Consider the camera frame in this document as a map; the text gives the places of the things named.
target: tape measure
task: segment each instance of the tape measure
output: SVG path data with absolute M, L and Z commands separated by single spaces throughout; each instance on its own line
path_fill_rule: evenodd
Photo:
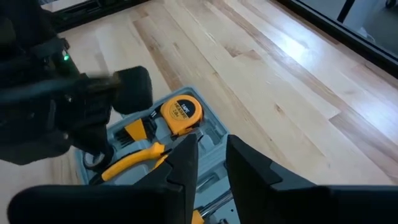
M 154 120 L 163 117 L 173 136 L 182 136 L 199 127 L 203 118 L 203 108 L 199 101 L 190 95 L 175 96 L 156 108 L 148 117 L 141 118 L 125 126 L 115 134 L 122 146 L 134 141 L 155 138 Z

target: tool case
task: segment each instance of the tool case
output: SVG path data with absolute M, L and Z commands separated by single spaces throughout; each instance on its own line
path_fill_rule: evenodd
M 203 120 L 200 126 L 195 128 L 193 132 L 198 137 L 203 136 L 198 142 L 198 182 L 194 206 L 198 208 L 209 204 L 229 190 L 228 175 L 225 167 L 226 141 L 229 131 L 194 87 L 183 87 L 156 101 L 148 110 L 124 116 L 122 120 L 108 128 L 108 142 L 115 150 L 113 162 L 126 154 L 151 147 L 154 141 L 161 142 L 162 144 L 173 142 L 171 131 L 162 117 L 155 119 L 157 129 L 153 141 L 141 140 L 123 146 L 115 138 L 115 133 L 133 121 L 149 116 L 158 106 L 178 95 L 193 96 L 200 102 L 203 108 Z M 83 165 L 83 152 L 80 150 L 76 151 L 76 161 L 81 182 L 88 184 L 95 173 L 92 170 L 85 169 Z M 103 184 L 132 185 L 147 175 L 155 163 L 156 160 L 141 162 Z M 217 210 L 211 217 L 211 219 L 214 219 L 214 223 L 218 223 L 223 218 L 227 219 L 228 223 L 239 223 L 233 200 Z

